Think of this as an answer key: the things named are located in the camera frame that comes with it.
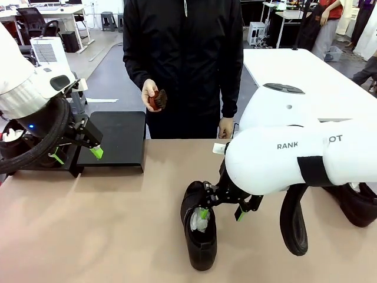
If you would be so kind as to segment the wooden shoe brush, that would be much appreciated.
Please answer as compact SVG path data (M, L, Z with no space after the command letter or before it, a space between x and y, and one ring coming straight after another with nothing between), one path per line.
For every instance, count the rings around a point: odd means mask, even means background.
M153 110L163 110L167 104L167 94L165 90L155 91L154 95L148 98L148 101Z

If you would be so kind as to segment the figure in dark clothes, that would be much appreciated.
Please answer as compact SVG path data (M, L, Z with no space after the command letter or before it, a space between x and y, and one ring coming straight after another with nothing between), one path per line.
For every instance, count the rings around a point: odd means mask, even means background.
M353 29L353 33L350 40L350 47L353 51L369 21L372 11L375 7L377 0L359 0L358 8L359 12L356 17L356 23Z

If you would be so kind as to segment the black hanging garment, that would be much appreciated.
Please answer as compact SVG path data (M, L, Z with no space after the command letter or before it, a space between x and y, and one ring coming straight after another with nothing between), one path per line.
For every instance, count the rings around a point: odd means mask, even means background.
M303 18L300 23L299 33L294 47L311 51L321 29L320 19L325 10L324 6L317 4L310 10L310 0L307 0L304 8Z

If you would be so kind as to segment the white desk with black drape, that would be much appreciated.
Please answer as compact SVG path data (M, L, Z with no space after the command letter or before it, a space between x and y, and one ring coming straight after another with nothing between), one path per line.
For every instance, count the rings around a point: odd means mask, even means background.
M299 32L303 11L291 5L278 10L277 2L263 3L264 43L270 48L290 48Z

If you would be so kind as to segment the white air purifier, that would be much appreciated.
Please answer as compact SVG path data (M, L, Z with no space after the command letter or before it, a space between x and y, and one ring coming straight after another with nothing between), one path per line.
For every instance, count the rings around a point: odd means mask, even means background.
M60 37L35 37L30 39L38 65L44 68L69 68Z

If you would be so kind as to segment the person's left forearm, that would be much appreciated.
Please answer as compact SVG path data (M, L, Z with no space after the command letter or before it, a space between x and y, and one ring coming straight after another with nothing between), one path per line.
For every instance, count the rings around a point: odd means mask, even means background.
M224 118L233 118L237 113L242 68L242 65L239 65L220 72L220 91L223 102L221 112Z

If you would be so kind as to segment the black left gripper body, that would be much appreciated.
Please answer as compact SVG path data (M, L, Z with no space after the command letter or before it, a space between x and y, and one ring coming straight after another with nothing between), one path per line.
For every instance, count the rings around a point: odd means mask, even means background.
M15 119L15 121L33 136L44 138L56 132L57 118L57 107L44 107L26 117Z

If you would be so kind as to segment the black office chair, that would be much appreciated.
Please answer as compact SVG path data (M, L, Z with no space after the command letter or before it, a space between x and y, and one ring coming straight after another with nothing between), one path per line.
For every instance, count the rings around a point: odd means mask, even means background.
M30 39L35 37L56 37L60 32L57 20L46 22L34 7L17 8L21 23L21 35L25 45L31 45Z

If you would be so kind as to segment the person's left hand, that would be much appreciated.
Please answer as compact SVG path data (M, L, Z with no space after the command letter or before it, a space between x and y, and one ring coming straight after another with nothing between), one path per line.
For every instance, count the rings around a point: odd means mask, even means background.
M232 118L222 117L219 122L219 139L229 139L233 134L234 122Z

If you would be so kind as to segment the white office desk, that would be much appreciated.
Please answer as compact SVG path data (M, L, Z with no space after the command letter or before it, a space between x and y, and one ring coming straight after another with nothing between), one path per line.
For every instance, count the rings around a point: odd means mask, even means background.
M76 52L77 54L82 53L90 44L92 44L95 40L92 38L89 26L87 24L87 14L85 13L85 9L88 5L71 5L71 6L64 6L62 8L58 8L55 10L42 10L41 15L44 19L57 19L59 22L62 22L65 25L65 29L67 31L74 31L76 34L76 38L79 44L79 50ZM75 15L81 14L84 17L84 26L86 31L86 39L83 41L82 37L84 35L80 34L80 30L76 24ZM0 11L0 22L11 22L15 26L17 38L17 43L21 45L25 45L24 40L21 35L21 29L16 23L16 17L18 13L12 10L5 10Z

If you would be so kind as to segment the figure in red shirt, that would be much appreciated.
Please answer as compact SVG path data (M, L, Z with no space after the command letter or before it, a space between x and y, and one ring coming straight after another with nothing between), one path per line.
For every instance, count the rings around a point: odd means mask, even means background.
M335 38L345 0L319 0L319 5L323 8L320 30L311 52L323 61Z

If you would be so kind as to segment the black shoe with side buckle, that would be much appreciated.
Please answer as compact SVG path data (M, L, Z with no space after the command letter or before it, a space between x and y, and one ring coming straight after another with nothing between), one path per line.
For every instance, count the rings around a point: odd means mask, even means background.
M377 194L366 184L360 183L359 190L350 184L323 187L332 195L353 225L365 228L377 220Z
M191 266L198 271L210 269L217 254L217 228L213 209L209 209L209 226L205 233L191 231L190 218L195 208L199 207L204 193L203 182L193 181L187 187L180 208L180 217L186 238L186 245Z

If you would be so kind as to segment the white computer case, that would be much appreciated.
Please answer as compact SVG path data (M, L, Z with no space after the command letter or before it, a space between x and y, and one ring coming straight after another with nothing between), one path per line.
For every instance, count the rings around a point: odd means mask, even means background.
M250 22L247 42L254 48L263 48L266 43L266 26L262 22Z

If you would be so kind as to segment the grey plastic bin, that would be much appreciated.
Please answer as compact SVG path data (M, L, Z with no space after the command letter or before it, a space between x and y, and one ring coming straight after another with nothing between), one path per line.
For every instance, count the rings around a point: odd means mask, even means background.
M343 54L343 51L337 46L331 46L326 53L324 62L338 62Z

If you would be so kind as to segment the person's right forearm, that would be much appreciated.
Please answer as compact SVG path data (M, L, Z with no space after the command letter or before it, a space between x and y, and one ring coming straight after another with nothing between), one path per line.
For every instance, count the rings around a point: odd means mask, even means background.
M124 51L123 61L131 81L142 90L144 82L151 76L147 72L144 58L137 51Z

